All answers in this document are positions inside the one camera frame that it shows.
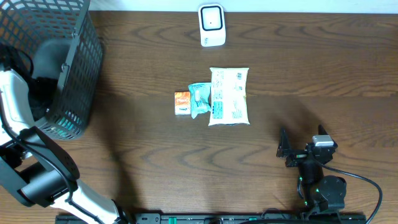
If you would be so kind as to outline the teal small packet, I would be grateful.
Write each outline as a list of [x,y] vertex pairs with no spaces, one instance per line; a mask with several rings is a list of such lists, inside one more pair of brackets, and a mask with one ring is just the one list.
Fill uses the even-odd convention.
[[191,95],[191,117],[195,119],[198,114],[204,114],[211,110],[209,97],[211,83],[193,83],[188,86]]

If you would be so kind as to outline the white snack bag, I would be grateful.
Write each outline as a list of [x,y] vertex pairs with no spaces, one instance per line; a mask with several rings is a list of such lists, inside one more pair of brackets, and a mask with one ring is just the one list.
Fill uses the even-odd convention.
[[210,67],[211,115],[209,126],[250,125],[246,102],[249,68]]

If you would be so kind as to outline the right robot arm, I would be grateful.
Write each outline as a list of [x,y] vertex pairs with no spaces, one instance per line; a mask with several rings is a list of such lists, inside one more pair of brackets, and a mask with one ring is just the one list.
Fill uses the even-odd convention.
[[335,175],[324,175],[323,166],[333,159],[338,145],[319,125],[318,134],[304,149],[293,149],[285,129],[280,130],[276,156],[285,159],[286,167],[299,172],[297,192],[304,199],[306,211],[301,218],[337,213],[345,207],[346,181]]

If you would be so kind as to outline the orange small box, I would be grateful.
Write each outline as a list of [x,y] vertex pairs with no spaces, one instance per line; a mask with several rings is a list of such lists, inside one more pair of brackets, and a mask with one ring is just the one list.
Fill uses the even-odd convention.
[[191,94],[189,91],[178,91],[174,94],[175,115],[191,114]]

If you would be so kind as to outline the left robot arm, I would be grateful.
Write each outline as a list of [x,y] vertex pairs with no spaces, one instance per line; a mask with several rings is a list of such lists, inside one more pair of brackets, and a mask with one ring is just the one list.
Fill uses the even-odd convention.
[[51,104],[52,78],[34,78],[25,52],[1,45],[1,185],[21,204],[59,208],[86,223],[130,223],[114,200],[80,180],[70,155],[41,131],[32,111]]

